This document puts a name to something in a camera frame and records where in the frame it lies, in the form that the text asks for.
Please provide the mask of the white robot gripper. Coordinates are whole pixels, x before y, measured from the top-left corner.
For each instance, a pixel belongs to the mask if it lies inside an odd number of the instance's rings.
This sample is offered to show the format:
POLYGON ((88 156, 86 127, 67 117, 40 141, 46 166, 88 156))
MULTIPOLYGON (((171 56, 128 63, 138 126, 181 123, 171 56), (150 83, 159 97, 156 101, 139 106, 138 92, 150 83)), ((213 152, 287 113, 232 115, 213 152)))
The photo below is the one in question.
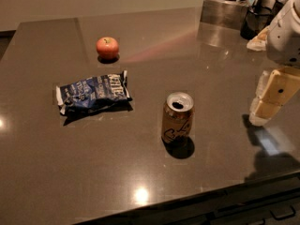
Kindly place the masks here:
POLYGON ((288 0, 271 21, 267 57, 292 67, 264 70, 249 110, 249 122, 264 126, 300 90, 300 0, 288 0))

